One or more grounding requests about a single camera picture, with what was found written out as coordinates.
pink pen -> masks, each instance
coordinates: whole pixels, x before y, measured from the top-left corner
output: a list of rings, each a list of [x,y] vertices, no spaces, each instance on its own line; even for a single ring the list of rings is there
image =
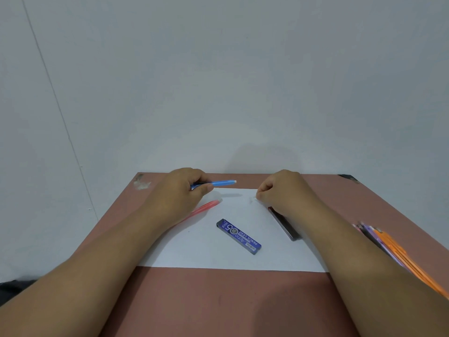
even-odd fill
[[[188,218],[191,218],[192,216],[195,216],[199,213],[205,212],[208,209],[211,209],[212,207],[215,207],[217,204],[219,204],[220,200],[213,200],[211,202],[208,202],[204,205],[202,205],[200,208],[195,209],[188,217],[186,217],[184,220],[187,220]]]

desk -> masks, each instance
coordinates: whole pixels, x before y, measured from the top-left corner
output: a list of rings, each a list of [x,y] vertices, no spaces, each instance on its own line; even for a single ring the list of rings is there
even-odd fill
[[[87,244],[136,210],[163,173],[138,173],[101,218]],[[257,188],[265,174],[210,174]],[[338,175],[304,175],[350,223],[389,232],[449,290],[449,251],[362,184]],[[328,273],[137,267],[102,336],[358,336]]]

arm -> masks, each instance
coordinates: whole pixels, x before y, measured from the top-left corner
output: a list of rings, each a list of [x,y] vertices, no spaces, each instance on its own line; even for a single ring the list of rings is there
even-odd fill
[[[136,212],[0,307],[0,336],[98,336],[128,277],[154,241],[185,218],[211,184],[174,170]]]
[[[310,238],[361,336],[449,334],[449,300],[326,206],[299,173],[282,170],[271,175],[257,198]]]

white paper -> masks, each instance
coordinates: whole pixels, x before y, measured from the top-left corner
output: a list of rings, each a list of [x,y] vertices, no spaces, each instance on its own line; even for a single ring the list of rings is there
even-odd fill
[[[222,202],[166,232],[140,266],[324,272],[306,243],[302,239],[291,241],[255,198],[255,192],[215,188],[198,207],[218,198]],[[221,219],[255,239],[261,249],[251,254],[216,226]]]

hand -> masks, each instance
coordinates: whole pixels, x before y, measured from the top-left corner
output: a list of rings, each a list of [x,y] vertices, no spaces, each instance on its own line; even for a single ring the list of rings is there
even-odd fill
[[[157,184],[141,209],[165,229],[176,225],[192,212],[203,196],[214,189],[213,185],[206,183],[190,190],[194,182],[210,182],[210,179],[200,169],[173,170]]]
[[[256,198],[286,217],[298,207],[307,208],[321,202],[301,174],[290,170],[268,176],[258,188]]]

